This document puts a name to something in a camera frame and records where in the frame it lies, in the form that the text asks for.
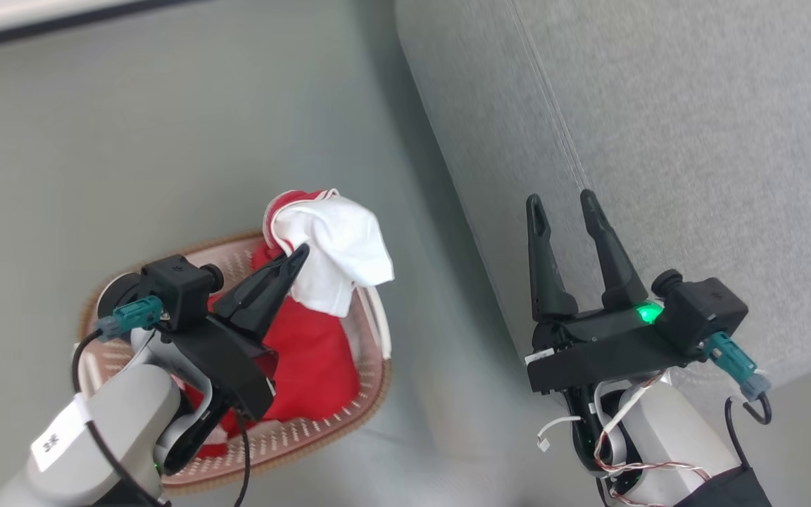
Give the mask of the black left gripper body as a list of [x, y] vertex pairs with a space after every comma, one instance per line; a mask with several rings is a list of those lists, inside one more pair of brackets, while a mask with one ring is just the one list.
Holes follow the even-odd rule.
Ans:
[[203, 395], [196, 423], [219, 423], [229, 410], [263, 420], [275, 400], [273, 382], [246, 356], [234, 333], [215, 318], [178, 330], [165, 314], [165, 369]]

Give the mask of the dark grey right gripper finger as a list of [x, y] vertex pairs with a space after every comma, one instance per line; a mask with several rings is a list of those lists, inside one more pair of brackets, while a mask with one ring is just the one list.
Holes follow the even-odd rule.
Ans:
[[569, 320], [577, 314], [577, 301], [566, 291], [551, 248], [551, 226], [541, 198], [527, 198], [527, 249], [532, 320]]
[[646, 301], [649, 292], [641, 282], [617, 232], [609, 223], [598, 197], [591, 189], [580, 192], [586, 231], [596, 245], [596, 255], [604, 280], [600, 296], [604, 309], [634, 307]]

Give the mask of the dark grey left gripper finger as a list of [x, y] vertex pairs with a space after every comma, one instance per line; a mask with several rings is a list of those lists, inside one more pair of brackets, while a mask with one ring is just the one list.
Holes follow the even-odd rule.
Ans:
[[213, 315], [222, 320], [271, 320], [293, 280], [289, 257], [279, 256], [219, 296]]
[[264, 340], [311, 253], [308, 244], [267, 262], [234, 288], [234, 327], [248, 340]]

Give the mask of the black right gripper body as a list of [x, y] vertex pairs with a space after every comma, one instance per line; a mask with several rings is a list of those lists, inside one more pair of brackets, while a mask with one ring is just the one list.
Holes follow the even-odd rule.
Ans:
[[633, 308], [537, 323], [532, 354], [525, 357], [532, 391], [550, 394], [688, 365], [689, 358], [655, 326], [662, 311], [658, 303], [645, 301]]

